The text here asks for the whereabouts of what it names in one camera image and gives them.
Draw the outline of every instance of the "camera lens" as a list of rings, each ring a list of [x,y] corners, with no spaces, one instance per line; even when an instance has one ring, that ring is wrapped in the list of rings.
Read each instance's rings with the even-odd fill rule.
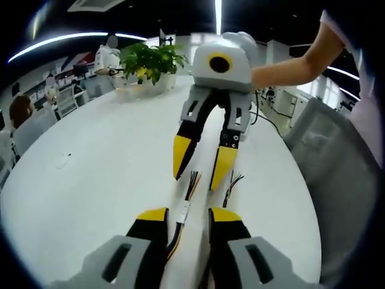
[[[225,73],[230,69],[230,63],[223,57],[213,57],[210,59],[210,67],[218,73]]]

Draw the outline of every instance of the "white round table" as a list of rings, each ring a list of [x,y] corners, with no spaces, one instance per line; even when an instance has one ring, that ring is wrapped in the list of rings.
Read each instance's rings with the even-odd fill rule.
[[[1,217],[40,282],[78,273],[86,255],[125,235],[145,210],[170,209],[171,240],[189,172],[198,170],[203,176],[161,286],[197,288],[208,257],[208,208],[222,206],[229,177],[208,192],[224,115],[216,108],[181,180],[173,178],[173,139],[192,83],[179,76],[172,91],[140,101],[115,91],[103,95],[59,121],[23,155],[1,193]],[[240,143],[238,172],[245,178],[227,208],[252,236],[263,236],[290,258],[298,276],[318,282],[321,240],[312,200],[291,153],[262,118]]]

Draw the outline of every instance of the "gray gripper housing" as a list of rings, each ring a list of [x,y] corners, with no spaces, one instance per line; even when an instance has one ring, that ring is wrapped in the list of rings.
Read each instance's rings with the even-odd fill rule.
[[[150,241],[125,236],[115,236],[85,257],[82,270],[68,281],[56,281],[49,289],[134,289],[143,256]],[[112,262],[120,260],[115,275]]]
[[[211,89],[207,87],[200,87],[193,84],[190,88],[188,99],[185,101],[180,119],[197,121],[198,113],[210,95]],[[253,100],[253,95],[250,93],[241,93],[229,90],[230,95],[230,120],[227,129],[233,129],[241,133],[245,133],[250,122],[250,105]],[[236,123],[237,111],[241,112],[241,123]]]
[[[242,289],[316,289],[293,272],[288,257],[262,237],[228,242],[238,268]]]

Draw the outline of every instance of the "colorful wire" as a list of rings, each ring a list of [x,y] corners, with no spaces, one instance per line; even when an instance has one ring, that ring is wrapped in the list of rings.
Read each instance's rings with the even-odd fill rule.
[[[189,182],[189,186],[187,189],[185,200],[187,200],[187,201],[191,200],[201,177],[202,177],[201,173],[191,172],[190,182]],[[166,262],[168,262],[168,260],[171,259],[171,257],[173,256],[173,254],[175,253],[175,251],[179,245],[180,237],[182,236],[183,227],[184,227],[184,224],[178,223],[178,222],[176,223],[176,228],[175,228],[173,239],[171,240],[170,244],[168,244],[168,246],[166,248],[166,256],[167,256]]]
[[[241,174],[238,174],[238,176],[234,179],[234,181],[230,180],[230,186],[229,188],[227,189],[226,191],[226,194],[224,196],[224,200],[223,200],[223,204],[222,204],[222,207],[223,208],[226,208],[227,207],[227,202],[229,201],[230,199],[230,196],[231,196],[231,193],[232,193],[232,190],[233,190],[233,187],[236,185],[237,182],[239,182],[241,179],[243,179],[245,176],[241,175]]]

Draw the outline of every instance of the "ceiling vent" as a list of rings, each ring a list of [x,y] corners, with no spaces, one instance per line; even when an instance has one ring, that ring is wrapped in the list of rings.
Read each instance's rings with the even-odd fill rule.
[[[68,12],[92,11],[106,12],[125,0],[77,0],[68,9]]]

